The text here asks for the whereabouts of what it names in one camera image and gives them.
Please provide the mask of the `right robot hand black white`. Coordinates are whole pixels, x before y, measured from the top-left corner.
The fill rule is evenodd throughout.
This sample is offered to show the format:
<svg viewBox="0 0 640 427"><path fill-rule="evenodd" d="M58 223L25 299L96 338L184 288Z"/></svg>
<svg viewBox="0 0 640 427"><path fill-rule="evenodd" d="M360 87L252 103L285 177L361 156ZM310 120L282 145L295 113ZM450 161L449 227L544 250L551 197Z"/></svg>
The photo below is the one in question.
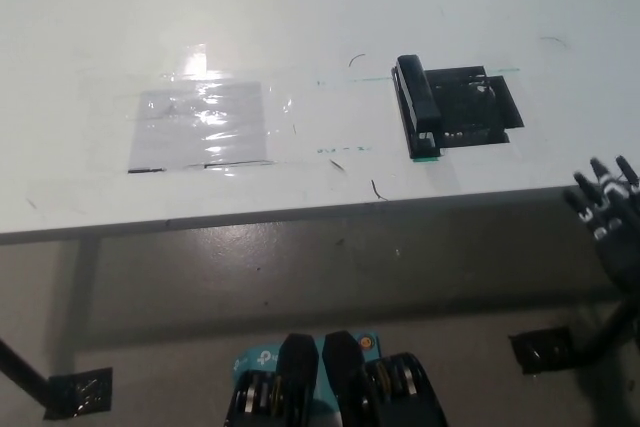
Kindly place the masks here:
<svg viewBox="0 0 640 427"><path fill-rule="evenodd" d="M594 239L605 274L623 293L639 294L639 175L623 156L614 174L593 157L595 179L574 174L577 188L563 198Z"/></svg>

